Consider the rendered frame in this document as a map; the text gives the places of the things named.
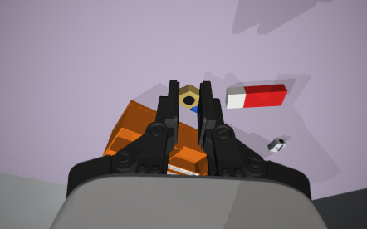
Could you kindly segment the blue usb stick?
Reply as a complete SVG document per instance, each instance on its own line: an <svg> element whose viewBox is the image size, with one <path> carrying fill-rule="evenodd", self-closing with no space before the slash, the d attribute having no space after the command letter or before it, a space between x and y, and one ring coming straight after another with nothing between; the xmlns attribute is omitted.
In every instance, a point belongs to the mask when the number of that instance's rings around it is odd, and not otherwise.
<svg viewBox="0 0 367 229"><path fill-rule="evenodd" d="M198 108L198 106L194 106L193 108L190 108L190 110L197 113L197 108Z"/></svg>

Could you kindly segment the orange bin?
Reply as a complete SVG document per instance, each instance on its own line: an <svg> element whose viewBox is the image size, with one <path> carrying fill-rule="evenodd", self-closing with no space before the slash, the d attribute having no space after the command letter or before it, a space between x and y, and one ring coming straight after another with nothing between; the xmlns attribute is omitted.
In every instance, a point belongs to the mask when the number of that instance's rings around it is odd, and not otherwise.
<svg viewBox="0 0 367 229"><path fill-rule="evenodd" d="M116 154L145 134L147 126L155 122L156 113L157 111L131 100L113 128L103 156ZM167 172L208 176L207 154L198 145L197 129L179 122L178 143L169 153Z"/></svg>

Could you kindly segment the red and white eraser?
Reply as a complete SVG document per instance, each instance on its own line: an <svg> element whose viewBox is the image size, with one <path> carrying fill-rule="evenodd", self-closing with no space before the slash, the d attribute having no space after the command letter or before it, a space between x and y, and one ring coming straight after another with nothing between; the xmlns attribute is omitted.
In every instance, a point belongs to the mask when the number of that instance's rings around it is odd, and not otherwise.
<svg viewBox="0 0 367 229"><path fill-rule="evenodd" d="M227 88L227 109L279 106L287 93L283 84Z"/></svg>

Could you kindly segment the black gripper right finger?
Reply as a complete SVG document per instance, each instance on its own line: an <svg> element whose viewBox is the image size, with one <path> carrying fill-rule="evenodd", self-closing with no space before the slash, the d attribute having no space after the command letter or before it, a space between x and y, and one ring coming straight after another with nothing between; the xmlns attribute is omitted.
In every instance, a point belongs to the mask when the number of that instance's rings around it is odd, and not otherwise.
<svg viewBox="0 0 367 229"><path fill-rule="evenodd" d="M213 98L211 81L200 83L198 115L198 145L207 154L208 176L266 178L290 185L311 200L307 176L294 168L265 161L248 148L223 121L219 98Z"/></svg>

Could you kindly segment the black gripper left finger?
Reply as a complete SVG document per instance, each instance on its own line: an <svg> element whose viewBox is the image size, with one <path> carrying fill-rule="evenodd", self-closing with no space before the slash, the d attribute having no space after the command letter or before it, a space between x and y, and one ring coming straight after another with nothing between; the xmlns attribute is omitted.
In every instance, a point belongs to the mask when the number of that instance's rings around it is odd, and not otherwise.
<svg viewBox="0 0 367 229"><path fill-rule="evenodd" d="M177 128L178 121L178 128ZM66 198L85 180L112 173L167 174L169 153L178 143L179 82L169 81L168 96L160 96L155 122L145 134L115 155L106 155L76 164L69 172Z"/></svg>

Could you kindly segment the yellow hex nut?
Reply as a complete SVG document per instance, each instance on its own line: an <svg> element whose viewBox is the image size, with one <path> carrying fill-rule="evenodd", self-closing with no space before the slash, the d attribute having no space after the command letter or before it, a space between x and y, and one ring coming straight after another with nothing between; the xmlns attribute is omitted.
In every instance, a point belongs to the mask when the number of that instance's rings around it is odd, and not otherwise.
<svg viewBox="0 0 367 229"><path fill-rule="evenodd" d="M192 86L186 85L179 88L179 104L183 107L190 109L197 106L199 102L199 89Z"/></svg>

